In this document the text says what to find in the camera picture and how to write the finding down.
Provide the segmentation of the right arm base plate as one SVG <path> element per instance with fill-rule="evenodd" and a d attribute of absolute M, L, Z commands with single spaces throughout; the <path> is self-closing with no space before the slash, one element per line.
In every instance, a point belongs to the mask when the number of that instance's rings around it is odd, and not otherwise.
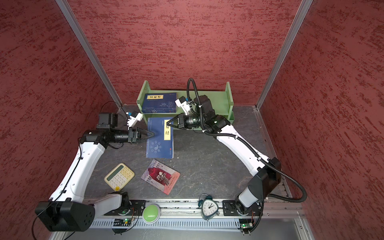
<path fill-rule="evenodd" d="M 252 206 L 248 208 L 243 208 L 240 205 L 240 202 L 235 200 L 223 200 L 223 213 L 224 216 L 234 217 L 234 216 L 243 216 L 243 217 L 251 217 L 251 216 L 259 216 L 261 212 L 261 206 L 257 203 L 254 203 Z"/>

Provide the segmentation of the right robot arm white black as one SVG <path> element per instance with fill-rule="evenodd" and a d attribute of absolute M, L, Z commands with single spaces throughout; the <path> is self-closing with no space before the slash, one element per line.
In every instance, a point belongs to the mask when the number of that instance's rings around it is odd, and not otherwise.
<path fill-rule="evenodd" d="M 269 159 L 243 139 L 228 119 L 215 113 L 207 96 L 197 97 L 195 102 L 180 97 L 175 104 L 183 110 L 183 113 L 169 120 L 167 122 L 169 127 L 189 130 L 203 127 L 202 133 L 224 144 L 253 176 L 243 192 L 235 199 L 238 213 L 246 215 L 251 211 L 253 204 L 263 203 L 281 182 L 280 161 L 276 158 Z"/>

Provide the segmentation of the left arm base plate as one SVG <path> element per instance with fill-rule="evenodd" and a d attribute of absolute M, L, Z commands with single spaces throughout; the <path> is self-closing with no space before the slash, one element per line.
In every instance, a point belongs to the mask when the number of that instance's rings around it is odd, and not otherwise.
<path fill-rule="evenodd" d="M 120 207 L 116 210 L 112 210 L 104 216 L 117 216 L 117 217 L 132 217 L 141 216 L 146 207 L 147 201 L 145 200 L 130 200 L 127 207 Z"/>

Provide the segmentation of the blue book Yijing yellow label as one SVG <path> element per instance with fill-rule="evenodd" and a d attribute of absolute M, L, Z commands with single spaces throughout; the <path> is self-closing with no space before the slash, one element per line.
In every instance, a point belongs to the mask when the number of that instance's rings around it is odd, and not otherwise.
<path fill-rule="evenodd" d="M 167 125 L 170 119 L 169 117 L 148 119 L 148 131 L 155 135 L 147 139 L 147 158 L 172 159 L 174 157 L 174 129 Z"/>

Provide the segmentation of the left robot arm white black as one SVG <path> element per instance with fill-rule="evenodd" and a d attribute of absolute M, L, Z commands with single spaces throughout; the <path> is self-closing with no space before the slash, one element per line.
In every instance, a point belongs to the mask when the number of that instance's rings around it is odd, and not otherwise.
<path fill-rule="evenodd" d="M 85 191 L 94 168 L 112 143 L 136 143 L 154 137 L 154 133 L 136 128 L 143 119 L 136 111 L 126 113 L 127 130 L 118 130 L 118 114 L 100 113 L 94 130 L 80 138 L 78 151 L 60 185 L 47 202 L 39 202 L 35 213 L 50 232 L 84 232 L 94 219 L 114 210 L 128 210 L 131 203 L 126 192 L 114 189 L 92 204 L 85 204 Z"/>

